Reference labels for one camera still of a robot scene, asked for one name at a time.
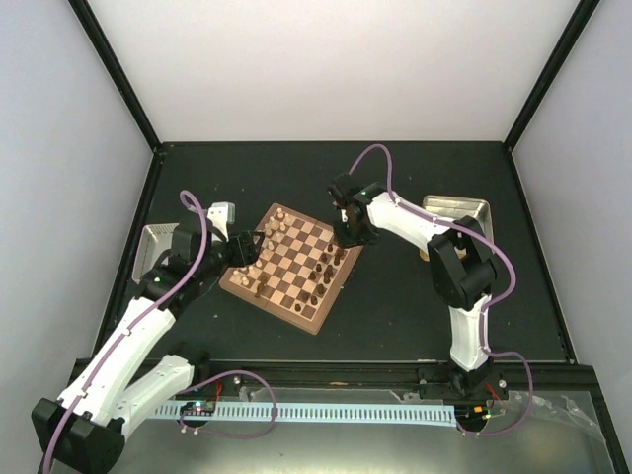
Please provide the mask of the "tall brown chess piece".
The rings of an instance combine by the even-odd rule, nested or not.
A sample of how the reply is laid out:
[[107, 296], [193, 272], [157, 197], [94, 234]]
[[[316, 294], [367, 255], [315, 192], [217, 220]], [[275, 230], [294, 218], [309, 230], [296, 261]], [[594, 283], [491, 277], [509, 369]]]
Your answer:
[[266, 276], [262, 276], [257, 283], [255, 297], [259, 298], [262, 296], [264, 289], [266, 288], [268, 282], [268, 278]]

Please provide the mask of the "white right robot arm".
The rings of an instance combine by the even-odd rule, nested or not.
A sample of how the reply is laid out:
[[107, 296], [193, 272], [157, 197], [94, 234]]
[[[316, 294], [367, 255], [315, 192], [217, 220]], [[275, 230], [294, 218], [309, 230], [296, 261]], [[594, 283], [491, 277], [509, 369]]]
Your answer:
[[434, 290], [450, 316], [448, 383], [455, 395], [473, 397], [490, 372], [485, 305], [499, 272], [492, 250], [472, 236], [483, 234], [479, 222], [469, 216], [441, 218], [377, 183], [362, 187], [347, 173], [330, 184], [328, 194], [341, 212], [333, 224], [340, 247], [374, 243], [386, 230], [428, 255]]

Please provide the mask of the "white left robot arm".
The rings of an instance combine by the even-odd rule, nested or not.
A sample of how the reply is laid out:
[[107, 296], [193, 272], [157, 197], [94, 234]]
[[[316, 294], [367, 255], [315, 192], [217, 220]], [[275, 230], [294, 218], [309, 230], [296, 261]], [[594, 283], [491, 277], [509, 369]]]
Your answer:
[[40, 399], [32, 421], [42, 449], [40, 470], [58, 460], [80, 473], [107, 473], [126, 442], [157, 408], [185, 390], [204, 392], [212, 371], [204, 352], [180, 347], [140, 379], [149, 352], [188, 306], [229, 268], [253, 265], [265, 235], [228, 233], [231, 220], [212, 211], [200, 225], [184, 219], [149, 248], [136, 295], [83, 372], [55, 400]]

